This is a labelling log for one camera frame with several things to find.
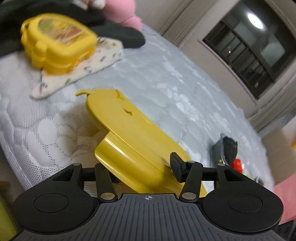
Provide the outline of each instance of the white quilted mattress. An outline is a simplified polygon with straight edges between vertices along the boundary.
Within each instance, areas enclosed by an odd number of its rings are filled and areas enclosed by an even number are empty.
[[[211,146],[224,133],[238,141],[245,172],[272,190],[274,181],[260,137],[228,96],[179,49],[144,26],[147,43],[126,49],[120,62],[43,100],[30,98],[40,79],[24,52],[0,59],[0,143],[25,189],[71,163],[93,167],[98,129],[81,89],[122,91],[190,157],[209,166]],[[205,183],[207,191],[212,183]],[[94,184],[85,189],[95,195]]]

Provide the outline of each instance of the window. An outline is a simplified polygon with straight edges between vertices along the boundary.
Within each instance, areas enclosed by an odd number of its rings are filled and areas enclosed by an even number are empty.
[[[296,41],[264,0],[241,0],[204,38],[256,99],[296,56]]]

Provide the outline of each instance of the ribbed black surface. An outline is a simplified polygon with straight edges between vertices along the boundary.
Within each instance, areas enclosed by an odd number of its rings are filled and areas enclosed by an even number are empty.
[[[296,221],[292,220],[290,222],[279,225],[274,231],[287,241],[295,241],[296,240]]]
[[[284,241],[275,232],[236,235],[209,223],[195,204],[172,194],[124,194],[102,204],[93,218],[74,231],[41,235],[23,231],[15,241]]]

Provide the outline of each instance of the round black pad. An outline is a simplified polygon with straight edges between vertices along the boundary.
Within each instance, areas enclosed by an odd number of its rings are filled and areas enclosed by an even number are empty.
[[[221,185],[204,198],[202,206],[214,224],[240,234],[270,230],[283,213],[281,200],[251,180]]]
[[[38,197],[34,206],[37,210],[44,213],[56,213],[65,209],[69,204],[69,199],[57,193],[45,194]]]
[[[228,205],[240,213],[253,213],[262,207],[260,198],[246,193],[232,195],[228,199]]]
[[[19,195],[13,204],[20,225],[39,233],[71,230],[87,221],[93,211],[94,202],[87,192],[62,181],[37,184]]]

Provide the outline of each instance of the yellow lunch box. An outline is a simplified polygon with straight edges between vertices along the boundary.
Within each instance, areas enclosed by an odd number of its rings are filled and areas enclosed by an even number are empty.
[[[95,150],[96,158],[117,178],[138,193],[176,193],[178,183],[170,168],[170,154],[184,161],[187,153],[149,120],[119,90],[82,90],[87,95],[86,109],[105,132]],[[200,196],[206,190],[201,187]]]
[[[27,19],[21,42],[37,69],[65,74],[96,49],[98,36],[80,22],[60,14],[46,13]]]

